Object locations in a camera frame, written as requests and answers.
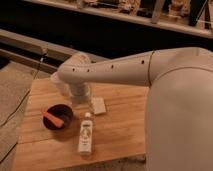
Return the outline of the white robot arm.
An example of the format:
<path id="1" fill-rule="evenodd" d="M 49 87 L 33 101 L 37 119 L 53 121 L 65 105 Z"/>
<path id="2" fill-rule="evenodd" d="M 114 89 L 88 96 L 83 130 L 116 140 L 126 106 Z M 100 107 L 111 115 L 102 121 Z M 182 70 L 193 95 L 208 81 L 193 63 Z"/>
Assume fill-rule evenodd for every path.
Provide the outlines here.
<path id="1" fill-rule="evenodd" d="M 147 171 L 213 171 L 213 51 L 154 50 L 92 63 L 78 52 L 53 74 L 86 102 L 90 83 L 147 86 Z"/>

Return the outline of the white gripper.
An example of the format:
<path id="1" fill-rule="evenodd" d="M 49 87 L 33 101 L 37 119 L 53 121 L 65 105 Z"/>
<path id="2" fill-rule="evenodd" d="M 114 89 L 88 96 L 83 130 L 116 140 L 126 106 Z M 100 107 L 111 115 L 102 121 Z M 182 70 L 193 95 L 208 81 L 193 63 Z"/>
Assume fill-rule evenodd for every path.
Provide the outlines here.
<path id="1" fill-rule="evenodd" d="M 50 76 L 50 80 L 59 93 L 68 97 L 73 104 L 87 103 L 91 99 L 90 86 L 87 83 L 67 84 L 59 79 L 56 72 Z"/>

